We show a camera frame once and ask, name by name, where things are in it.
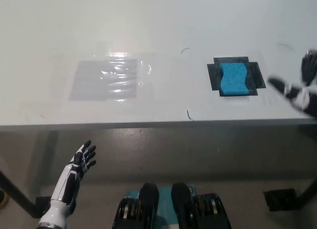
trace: robot finger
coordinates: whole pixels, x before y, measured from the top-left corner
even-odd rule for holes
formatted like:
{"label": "robot finger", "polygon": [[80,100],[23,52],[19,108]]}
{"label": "robot finger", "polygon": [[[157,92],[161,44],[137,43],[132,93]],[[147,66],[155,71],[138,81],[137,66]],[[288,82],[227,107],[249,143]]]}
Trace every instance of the robot finger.
{"label": "robot finger", "polygon": [[87,155],[87,157],[85,158],[85,161],[88,162],[90,159],[92,159],[94,156],[96,155],[96,153],[93,151],[91,153],[89,153]]}
{"label": "robot finger", "polygon": [[89,168],[91,167],[91,166],[94,166],[96,164],[96,160],[93,160],[93,161],[91,161],[91,162],[89,162],[86,166],[87,166],[87,170],[89,170]]}
{"label": "robot finger", "polygon": [[87,160],[87,157],[88,157],[92,152],[94,152],[95,149],[96,149],[96,146],[92,146],[92,147],[90,147],[89,149],[85,150],[85,152],[84,152],[84,160],[88,161],[88,160]]}

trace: transparent plastic sheet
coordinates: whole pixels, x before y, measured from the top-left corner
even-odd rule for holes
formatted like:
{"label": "transparent plastic sheet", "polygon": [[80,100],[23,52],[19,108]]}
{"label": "transparent plastic sheet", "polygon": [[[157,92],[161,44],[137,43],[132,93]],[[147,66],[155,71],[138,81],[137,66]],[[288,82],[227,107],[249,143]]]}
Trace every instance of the transparent plastic sheet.
{"label": "transparent plastic sheet", "polygon": [[142,55],[128,53],[110,53],[103,58],[80,60],[69,100],[123,102],[135,99],[138,89],[152,71],[148,60]]}

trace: gray floor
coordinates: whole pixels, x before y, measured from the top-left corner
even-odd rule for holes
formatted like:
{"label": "gray floor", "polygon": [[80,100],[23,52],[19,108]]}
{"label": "gray floor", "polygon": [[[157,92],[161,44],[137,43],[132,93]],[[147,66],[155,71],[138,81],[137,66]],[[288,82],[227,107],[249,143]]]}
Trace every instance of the gray floor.
{"label": "gray floor", "polygon": [[[52,193],[65,164],[87,139],[97,165],[82,181],[68,228],[111,228],[117,205],[144,182],[194,183],[216,192],[233,229],[317,228],[317,203],[300,212],[269,213],[263,191],[303,191],[317,175],[313,126],[24,131],[0,133],[0,169],[29,197]],[[13,201],[0,211],[1,228],[35,228]]]}

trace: black mechanical part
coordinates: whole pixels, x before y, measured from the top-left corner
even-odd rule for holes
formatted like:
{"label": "black mechanical part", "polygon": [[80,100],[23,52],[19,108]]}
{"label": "black mechanical part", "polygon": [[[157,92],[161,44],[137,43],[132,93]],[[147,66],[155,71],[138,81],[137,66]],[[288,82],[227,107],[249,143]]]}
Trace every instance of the black mechanical part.
{"label": "black mechanical part", "polygon": [[215,193],[192,197],[185,183],[175,183],[171,197],[180,229],[231,229],[222,201]]}
{"label": "black mechanical part", "polygon": [[50,205],[51,197],[38,197],[36,203],[32,203],[1,171],[0,188],[32,218],[41,218]]}
{"label": "black mechanical part", "polygon": [[152,229],[159,205],[159,190],[146,183],[139,198],[123,198],[119,203],[112,229]]}
{"label": "black mechanical part", "polygon": [[317,49],[309,50],[302,59],[302,81],[310,86],[317,74]]}
{"label": "black mechanical part", "polygon": [[300,210],[317,195],[317,179],[299,196],[294,188],[264,192],[270,212]]}

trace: black bracket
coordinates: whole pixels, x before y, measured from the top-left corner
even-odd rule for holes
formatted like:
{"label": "black bracket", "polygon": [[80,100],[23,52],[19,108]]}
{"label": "black bracket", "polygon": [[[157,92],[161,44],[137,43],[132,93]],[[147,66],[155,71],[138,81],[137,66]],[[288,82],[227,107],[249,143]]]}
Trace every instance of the black bracket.
{"label": "black bracket", "polygon": [[32,203],[1,171],[0,188],[32,218],[41,218],[49,209],[51,197],[37,197]]}
{"label": "black bracket", "polygon": [[264,192],[270,212],[300,210],[316,195],[317,180],[314,180],[299,196],[297,196],[294,188]]}

